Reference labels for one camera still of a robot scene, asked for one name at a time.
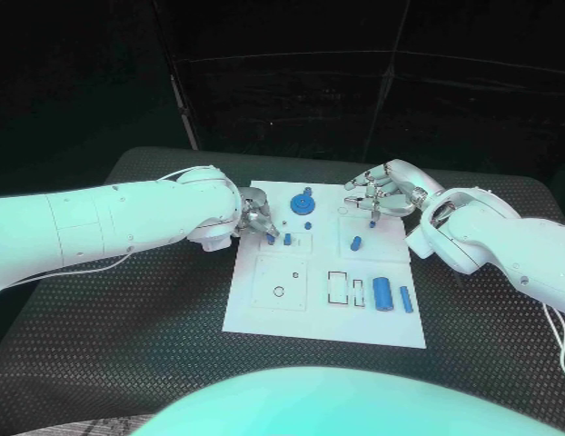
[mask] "white board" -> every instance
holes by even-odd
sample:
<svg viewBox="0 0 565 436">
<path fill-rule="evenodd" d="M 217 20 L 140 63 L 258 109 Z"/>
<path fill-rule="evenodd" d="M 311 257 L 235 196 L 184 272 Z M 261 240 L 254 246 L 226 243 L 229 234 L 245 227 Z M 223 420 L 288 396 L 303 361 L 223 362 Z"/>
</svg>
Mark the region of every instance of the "white board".
<svg viewBox="0 0 565 436">
<path fill-rule="evenodd" d="M 363 195 L 363 188 L 346 191 L 334 184 L 262 181 L 251 186 L 267 193 L 281 235 L 274 245 L 262 234 L 241 238 L 222 330 L 427 348 L 402 220 L 382 216 L 369 227 L 370 213 L 344 204 L 347 196 Z M 316 210 L 297 215 L 290 201 L 304 187 L 313 190 Z M 355 236 L 356 252 L 349 248 Z M 388 312 L 375 308 L 375 277 L 389 279 Z M 404 311 L 401 286 L 408 288 L 412 313 Z"/>
</svg>

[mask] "textured mat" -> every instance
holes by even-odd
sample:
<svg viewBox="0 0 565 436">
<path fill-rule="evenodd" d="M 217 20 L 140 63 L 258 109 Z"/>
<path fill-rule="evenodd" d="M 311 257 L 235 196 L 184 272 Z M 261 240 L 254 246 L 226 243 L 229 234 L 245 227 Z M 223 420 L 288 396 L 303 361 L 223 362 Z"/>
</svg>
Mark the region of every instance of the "textured mat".
<svg viewBox="0 0 565 436">
<path fill-rule="evenodd" d="M 138 148 L 108 181 L 152 179 L 196 164 L 216 165 L 238 185 L 251 179 L 343 183 L 368 167 Z M 492 189 L 523 215 L 562 220 L 532 179 L 430 174 L 445 187 Z M 405 219 L 408 228 L 417 217 Z M 421 379 L 565 430 L 565 377 L 541 304 L 493 267 L 464 276 L 437 256 L 421 261 L 412 255 L 428 345 L 414 350 L 222 332 L 235 253 L 236 241 L 213 253 L 184 241 L 138 253 L 114 270 L 40 283 L 0 346 L 0 434 L 152 413 L 210 383 L 290 365 Z"/>
</svg>

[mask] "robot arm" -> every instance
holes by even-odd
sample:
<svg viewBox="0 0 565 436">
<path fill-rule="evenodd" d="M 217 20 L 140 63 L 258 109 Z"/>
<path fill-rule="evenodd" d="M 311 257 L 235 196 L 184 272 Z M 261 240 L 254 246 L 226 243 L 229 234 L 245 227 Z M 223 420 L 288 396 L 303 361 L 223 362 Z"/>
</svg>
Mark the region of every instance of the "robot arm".
<svg viewBox="0 0 565 436">
<path fill-rule="evenodd" d="M 184 238 L 215 251 L 248 229 L 278 235 L 265 194 L 236 188 L 213 167 L 177 181 L 0 198 L 0 291 L 44 271 Z"/>
<path fill-rule="evenodd" d="M 365 198 L 346 201 L 370 210 L 373 219 L 381 213 L 405 216 L 417 208 L 422 211 L 405 239 L 422 259 L 437 253 L 464 274 L 492 263 L 519 291 L 565 312 L 565 225 L 521 218 L 489 191 L 445 190 L 399 160 L 360 174 L 346 189 L 355 186 L 368 186 Z"/>
</svg>

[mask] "robotic hand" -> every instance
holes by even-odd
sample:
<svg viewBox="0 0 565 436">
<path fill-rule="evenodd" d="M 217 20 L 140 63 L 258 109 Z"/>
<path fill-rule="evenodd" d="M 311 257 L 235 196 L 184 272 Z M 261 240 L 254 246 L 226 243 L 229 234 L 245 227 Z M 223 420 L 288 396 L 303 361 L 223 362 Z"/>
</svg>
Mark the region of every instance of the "robotic hand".
<svg viewBox="0 0 565 436">
<path fill-rule="evenodd" d="M 176 181 L 168 176 L 0 198 L 0 291 L 44 271 L 184 238 L 210 252 L 242 232 L 278 236 L 261 189 L 236 188 L 212 166 L 194 167 Z"/>
<path fill-rule="evenodd" d="M 515 288 L 565 312 L 565 225 L 521 218 L 512 206 L 479 188 L 445 190 L 409 163 L 378 165 L 346 183 L 366 186 L 363 198 L 347 197 L 360 209 L 405 216 L 422 212 L 406 235 L 411 250 L 425 259 L 437 253 L 460 273 L 486 263 L 502 270 Z"/>
</svg>

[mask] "black background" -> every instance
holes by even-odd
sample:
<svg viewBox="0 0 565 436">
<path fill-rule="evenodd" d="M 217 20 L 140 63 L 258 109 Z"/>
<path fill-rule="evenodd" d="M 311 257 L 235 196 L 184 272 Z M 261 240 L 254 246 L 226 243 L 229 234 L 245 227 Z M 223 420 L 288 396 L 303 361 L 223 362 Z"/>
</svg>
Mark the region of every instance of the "black background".
<svg viewBox="0 0 565 436">
<path fill-rule="evenodd" d="M 171 72 L 203 150 L 526 175 L 565 213 L 565 1 L 0 1 L 0 195 L 190 148 Z"/>
</svg>

